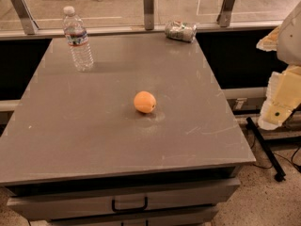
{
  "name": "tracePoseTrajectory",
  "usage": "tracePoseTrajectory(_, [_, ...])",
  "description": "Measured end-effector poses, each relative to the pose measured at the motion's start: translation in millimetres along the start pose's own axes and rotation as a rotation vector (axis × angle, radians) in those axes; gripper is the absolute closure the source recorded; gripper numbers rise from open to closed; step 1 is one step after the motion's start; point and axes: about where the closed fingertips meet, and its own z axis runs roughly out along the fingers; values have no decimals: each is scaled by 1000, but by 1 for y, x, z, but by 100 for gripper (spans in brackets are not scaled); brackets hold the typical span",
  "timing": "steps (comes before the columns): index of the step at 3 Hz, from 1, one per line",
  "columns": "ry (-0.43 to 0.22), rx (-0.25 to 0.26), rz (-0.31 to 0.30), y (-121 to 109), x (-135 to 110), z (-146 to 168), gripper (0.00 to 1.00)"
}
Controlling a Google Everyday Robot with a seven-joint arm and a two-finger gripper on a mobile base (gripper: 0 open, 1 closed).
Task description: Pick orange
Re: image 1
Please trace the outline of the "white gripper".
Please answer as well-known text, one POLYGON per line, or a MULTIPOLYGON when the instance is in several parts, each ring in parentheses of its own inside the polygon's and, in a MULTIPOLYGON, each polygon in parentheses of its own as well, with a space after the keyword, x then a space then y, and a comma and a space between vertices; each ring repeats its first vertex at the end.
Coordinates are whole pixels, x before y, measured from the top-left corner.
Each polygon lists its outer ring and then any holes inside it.
POLYGON ((277 50, 279 60, 293 64, 282 73, 272 72, 268 81, 258 125, 263 130, 275 130, 301 105, 301 2, 281 27, 259 40, 256 48, 265 52, 277 50))

